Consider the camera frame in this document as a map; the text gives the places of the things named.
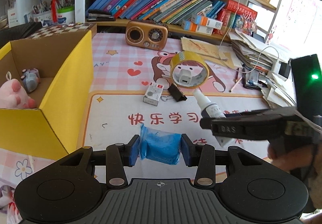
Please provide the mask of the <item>right hand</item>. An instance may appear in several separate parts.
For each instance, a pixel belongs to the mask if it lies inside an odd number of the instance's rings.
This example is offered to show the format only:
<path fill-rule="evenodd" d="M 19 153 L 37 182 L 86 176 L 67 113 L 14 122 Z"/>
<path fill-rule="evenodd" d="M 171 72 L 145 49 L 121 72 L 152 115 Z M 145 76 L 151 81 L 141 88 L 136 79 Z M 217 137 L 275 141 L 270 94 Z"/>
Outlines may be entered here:
<path fill-rule="evenodd" d="M 309 145 L 292 150 L 288 154 L 278 156 L 269 144 L 267 155 L 272 160 L 272 164 L 284 171 L 291 171 L 297 168 L 307 167 L 313 159 L 313 147 Z M 317 148 L 317 153 L 313 162 L 314 176 L 309 178 L 309 194 L 316 209 L 321 209 L 321 143 Z"/>

